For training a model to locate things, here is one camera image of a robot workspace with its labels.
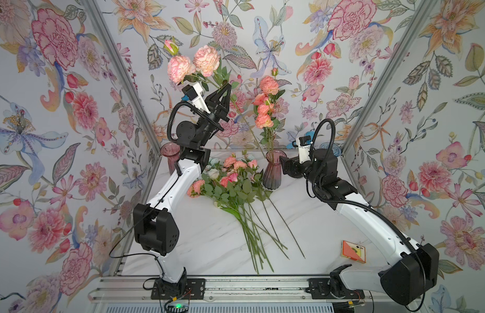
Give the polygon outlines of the coral pink rose spray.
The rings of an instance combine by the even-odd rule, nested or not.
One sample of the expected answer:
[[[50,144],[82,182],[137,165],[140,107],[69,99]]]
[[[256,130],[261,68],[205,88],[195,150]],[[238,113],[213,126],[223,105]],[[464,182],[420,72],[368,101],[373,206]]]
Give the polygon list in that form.
[[[257,117],[255,125],[263,131],[261,143],[265,145],[268,151],[275,149],[276,127],[278,120],[274,117],[274,104],[265,101],[257,107]]]

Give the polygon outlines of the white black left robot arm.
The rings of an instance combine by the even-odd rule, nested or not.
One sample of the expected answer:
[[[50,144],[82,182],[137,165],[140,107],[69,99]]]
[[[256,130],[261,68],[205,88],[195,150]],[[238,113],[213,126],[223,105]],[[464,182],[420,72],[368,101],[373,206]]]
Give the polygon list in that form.
[[[229,120],[231,85],[226,83],[205,95],[201,84],[195,83],[184,86],[182,92],[184,96],[174,106],[167,124],[169,142],[180,147],[179,159],[156,196],[146,204],[139,203],[132,212],[134,239],[155,257],[161,271],[155,286],[160,295],[172,299],[188,293],[187,270],[175,251],[180,232],[174,212],[209,162],[207,142],[224,130],[220,123]]]

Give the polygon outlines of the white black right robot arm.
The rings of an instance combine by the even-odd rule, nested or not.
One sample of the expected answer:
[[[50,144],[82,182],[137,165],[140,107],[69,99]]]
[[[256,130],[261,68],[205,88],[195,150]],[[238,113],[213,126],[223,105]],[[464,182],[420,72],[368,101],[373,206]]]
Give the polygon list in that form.
[[[338,159],[332,152],[336,125],[326,118],[319,126],[330,125],[330,141],[325,149],[315,148],[318,134],[303,136],[294,147],[298,156],[280,157],[282,172],[295,179],[305,178],[306,191],[350,220],[379,249],[386,263],[381,267],[354,269],[351,264],[337,267],[328,275],[326,291],[343,299],[350,291],[385,293],[392,301],[408,308],[426,298],[437,283],[439,252],[406,236],[386,216],[374,210],[353,185],[339,178]]]

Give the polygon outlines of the pale pink peony stem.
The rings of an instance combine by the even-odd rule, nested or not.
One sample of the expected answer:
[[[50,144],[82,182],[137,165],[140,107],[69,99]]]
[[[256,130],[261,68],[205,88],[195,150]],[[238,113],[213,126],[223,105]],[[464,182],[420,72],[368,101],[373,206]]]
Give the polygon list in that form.
[[[208,95],[222,88],[225,84],[231,84],[229,121],[220,121],[224,131],[218,131],[205,147],[211,144],[211,140],[221,140],[228,147],[250,148],[263,152],[264,149],[256,136],[255,127],[249,120],[253,114],[250,108],[251,99],[242,91],[242,80],[232,78],[231,73],[222,65],[222,59],[217,49],[206,45],[201,47],[193,58],[189,58],[180,54],[179,47],[173,40],[166,41],[165,48],[171,54],[171,59],[168,62],[168,78],[174,86],[180,87],[181,91],[185,85],[193,85],[199,82],[205,90],[203,95],[205,100]],[[192,104],[188,99],[183,99],[185,95],[182,94],[183,96],[178,103]],[[174,106],[166,127],[168,140],[176,143],[176,129],[180,122],[191,121],[196,123],[198,119],[199,116],[189,108],[182,107],[176,110]]]

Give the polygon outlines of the single pink rose stem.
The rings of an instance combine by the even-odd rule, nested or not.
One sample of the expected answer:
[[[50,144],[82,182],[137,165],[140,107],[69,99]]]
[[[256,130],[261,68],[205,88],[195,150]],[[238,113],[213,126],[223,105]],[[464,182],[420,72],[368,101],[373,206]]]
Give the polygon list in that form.
[[[276,139],[277,129],[280,126],[277,113],[278,101],[284,93],[284,90],[278,91],[275,95],[261,93],[254,100],[256,109],[255,126],[263,131],[263,139],[261,142],[268,151],[275,149],[274,141]]]

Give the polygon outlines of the coral pink carnation stem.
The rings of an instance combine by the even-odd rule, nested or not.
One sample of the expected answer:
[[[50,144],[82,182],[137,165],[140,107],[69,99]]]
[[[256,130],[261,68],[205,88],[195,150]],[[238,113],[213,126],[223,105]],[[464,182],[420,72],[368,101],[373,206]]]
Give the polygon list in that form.
[[[279,83],[276,79],[276,69],[272,70],[270,76],[265,76],[259,85],[261,93],[259,94],[259,105],[265,101],[269,101],[274,104],[274,117],[283,118],[285,113],[284,100],[282,96],[284,90],[280,89]]]

